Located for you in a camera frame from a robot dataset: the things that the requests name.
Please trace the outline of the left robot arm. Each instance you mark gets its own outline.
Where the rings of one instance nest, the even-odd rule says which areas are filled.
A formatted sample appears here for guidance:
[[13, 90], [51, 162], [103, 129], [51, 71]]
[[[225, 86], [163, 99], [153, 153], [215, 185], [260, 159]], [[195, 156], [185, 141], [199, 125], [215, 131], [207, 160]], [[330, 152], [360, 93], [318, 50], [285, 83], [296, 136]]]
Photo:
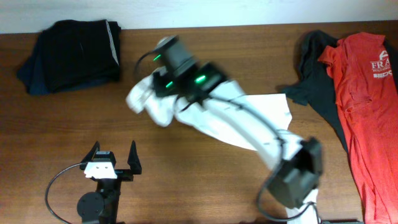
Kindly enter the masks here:
[[111, 151], [102, 151], [95, 142], [82, 159], [80, 169], [85, 177], [96, 182], [96, 190], [81, 196], [76, 209], [84, 224], [116, 224], [121, 185], [132, 182], [142, 174], [142, 166], [133, 141], [127, 159], [128, 169], [116, 169], [116, 157]]

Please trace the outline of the white t-shirt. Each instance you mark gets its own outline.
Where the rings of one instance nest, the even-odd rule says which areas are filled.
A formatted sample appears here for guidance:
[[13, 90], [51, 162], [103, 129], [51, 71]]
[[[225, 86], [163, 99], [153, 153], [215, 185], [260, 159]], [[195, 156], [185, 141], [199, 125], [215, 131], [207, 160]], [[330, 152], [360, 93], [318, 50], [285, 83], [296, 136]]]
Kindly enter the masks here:
[[[280, 129], [287, 129], [292, 120], [287, 99], [283, 93], [246, 95], [238, 82], [233, 80], [218, 85], [212, 94], [234, 99], [257, 109]], [[178, 100], [176, 95], [157, 97], [152, 89], [151, 75], [134, 86], [126, 98], [126, 103], [137, 114], [146, 110], [154, 123], [159, 126], [166, 127], [173, 119], [176, 119], [219, 141], [245, 149], [254, 149], [235, 129], [199, 104], [195, 103], [183, 111], [182, 108], [187, 105], [185, 99]]]

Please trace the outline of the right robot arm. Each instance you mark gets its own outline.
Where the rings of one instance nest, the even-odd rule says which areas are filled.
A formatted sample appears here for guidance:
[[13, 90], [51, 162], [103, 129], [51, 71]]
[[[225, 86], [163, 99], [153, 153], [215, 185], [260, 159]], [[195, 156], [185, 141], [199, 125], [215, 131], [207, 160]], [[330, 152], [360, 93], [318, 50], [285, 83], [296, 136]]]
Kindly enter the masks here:
[[[153, 72], [157, 96], [184, 97], [188, 107], [199, 105], [230, 125], [257, 151], [271, 170], [256, 197], [259, 212], [273, 222], [320, 223], [316, 197], [323, 172], [322, 146], [315, 139], [307, 141], [270, 121], [246, 100], [232, 97], [234, 83], [214, 65], [188, 70], [173, 77], [165, 67]], [[269, 192], [293, 215], [277, 218], [262, 207], [261, 197]]]

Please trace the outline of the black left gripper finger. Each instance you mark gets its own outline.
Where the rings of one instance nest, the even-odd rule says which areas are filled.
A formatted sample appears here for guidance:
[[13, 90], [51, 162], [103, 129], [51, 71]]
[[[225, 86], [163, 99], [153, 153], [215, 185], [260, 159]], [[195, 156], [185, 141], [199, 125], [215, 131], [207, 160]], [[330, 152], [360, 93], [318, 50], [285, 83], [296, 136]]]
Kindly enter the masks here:
[[139, 160], [139, 156], [137, 154], [137, 147], [135, 141], [132, 141], [131, 143], [127, 164], [130, 166], [130, 170], [132, 171], [133, 174], [142, 173], [142, 166]]
[[96, 141], [94, 143], [94, 146], [91, 148], [91, 150], [88, 152], [88, 154], [82, 159], [82, 163], [84, 162], [91, 162], [95, 156], [95, 154], [100, 150], [100, 143]]

